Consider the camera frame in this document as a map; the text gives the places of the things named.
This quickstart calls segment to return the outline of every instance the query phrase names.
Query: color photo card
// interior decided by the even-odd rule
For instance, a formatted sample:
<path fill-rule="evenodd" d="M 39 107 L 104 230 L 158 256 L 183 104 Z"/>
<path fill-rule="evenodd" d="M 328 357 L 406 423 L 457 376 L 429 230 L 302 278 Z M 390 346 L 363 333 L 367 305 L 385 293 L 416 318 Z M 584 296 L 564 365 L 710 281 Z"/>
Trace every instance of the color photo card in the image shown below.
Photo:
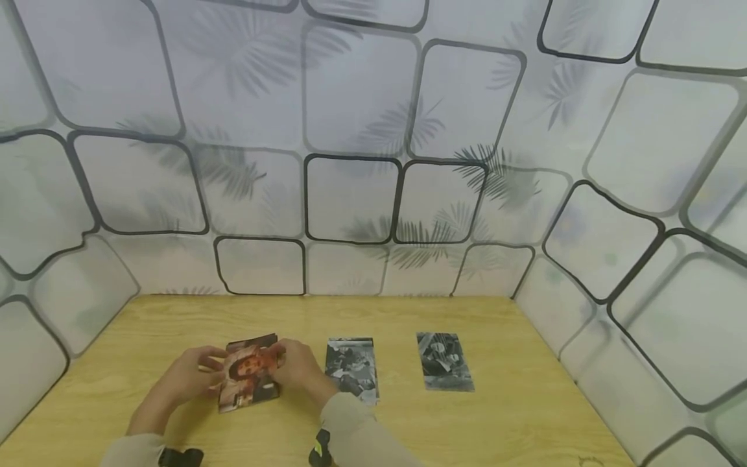
<path fill-rule="evenodd" d="M 418 333 L 418 352 L 426 389 L 474 392 L 472 375 L 456 334 Z"/>
<path fill-rule="evenodd" d="M 277 360 L 267 352 L 277 341 L 277 334 L 268 334 L 226 345 L 229 355 L 223 361 L 226 378 L 220 387 L 219 413 L 280 396 L 279 386 L 270 378 Z"/>
<path fill-rule="evenodd" d="M 324 373 L 335 381 L 340 391 L 355 395 L 362 403 L 375 406 L 379 401 L 372 338 L 328 340 Z"/>

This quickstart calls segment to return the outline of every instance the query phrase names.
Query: patterned wall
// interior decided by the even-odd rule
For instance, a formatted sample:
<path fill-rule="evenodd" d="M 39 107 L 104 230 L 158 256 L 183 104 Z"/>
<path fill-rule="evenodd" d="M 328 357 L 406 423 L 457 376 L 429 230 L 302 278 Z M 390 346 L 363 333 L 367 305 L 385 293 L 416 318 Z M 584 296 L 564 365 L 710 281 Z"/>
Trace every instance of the patterned wall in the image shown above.
<path fill-rule="evenodd" d="M 0 438 L 138 294 L 496 294 L 747 465 L 741 1 L 0 5 Z"/>

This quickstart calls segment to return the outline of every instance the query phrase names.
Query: wooden table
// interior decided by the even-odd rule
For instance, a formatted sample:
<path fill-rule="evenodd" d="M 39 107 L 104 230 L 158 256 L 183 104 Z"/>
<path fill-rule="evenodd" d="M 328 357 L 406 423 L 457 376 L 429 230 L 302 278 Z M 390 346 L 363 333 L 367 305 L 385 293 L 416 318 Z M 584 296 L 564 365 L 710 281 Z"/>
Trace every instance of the wooden table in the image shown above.
<path fill-rule="evenodd" d="M 476 391 L 426 391 L 417 331 L 458 333 Z M 373 337 L 377 418 L 426 466 L 630 467 L 514 303 L 502 298 L 177 297 L 133 300 L 0 445 L 0 465 L 97 466 L 186 347 L 277 332 L 323 362 L 334 336 Z M 300 395 L 218 415 L 183 406 L 167 441 L 204 466 L 306 466 L 317 414 Z"/>

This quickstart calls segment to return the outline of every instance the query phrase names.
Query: hand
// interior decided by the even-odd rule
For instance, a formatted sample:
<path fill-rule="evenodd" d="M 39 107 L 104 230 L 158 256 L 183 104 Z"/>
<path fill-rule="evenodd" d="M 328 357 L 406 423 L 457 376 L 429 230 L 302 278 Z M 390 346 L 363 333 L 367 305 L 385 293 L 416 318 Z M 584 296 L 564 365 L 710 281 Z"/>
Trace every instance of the hand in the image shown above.
<path fill-rule="evenodd" d="M 228 352 L 207 345 L 187 349 L 151 388 L 130 418 L 127 436 L 142 433 L 163 435 L 176 407 L 200 394 L 214 395 L 223 381 L 223 363 Z"/>
<path fill-rule="evenodd" d="M 278 368 L 270 369 L 273 380 L 283 388 L 303 390 L 319 410 L 338 393 L 337 386 L 319 367 L 308 345 L 293 339 L 281 339 L 267 351 L 278 360 Z"/>
<path fill-rule="evenodd" d="M 199 395 L 214 396 L 223 381 L 223 363 L 214 358 L 226 358 L 228 352 L 206 345 L 191 348 L 171 364 L 166 373 L 151 389 L 154 396 L 174 406 Z"/>

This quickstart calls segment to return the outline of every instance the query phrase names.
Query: beige sleeve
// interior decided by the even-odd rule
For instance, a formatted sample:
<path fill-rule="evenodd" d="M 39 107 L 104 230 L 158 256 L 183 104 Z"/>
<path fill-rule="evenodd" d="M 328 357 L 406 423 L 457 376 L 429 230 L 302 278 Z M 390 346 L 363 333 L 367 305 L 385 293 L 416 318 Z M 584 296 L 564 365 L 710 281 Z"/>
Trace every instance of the beige sleeve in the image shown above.
<path fill-rule="evenodd" d="M 340 392 L 322 410 L 329 452 L 339 467 L 422 467 L 355 396 Z"/>
<path fill-rule="evenodd" d="M 163 436 L 152 433 L 125 436 L 109 447 L 101 467 L 158 467 L 158 458 L 165 447 Z"/>

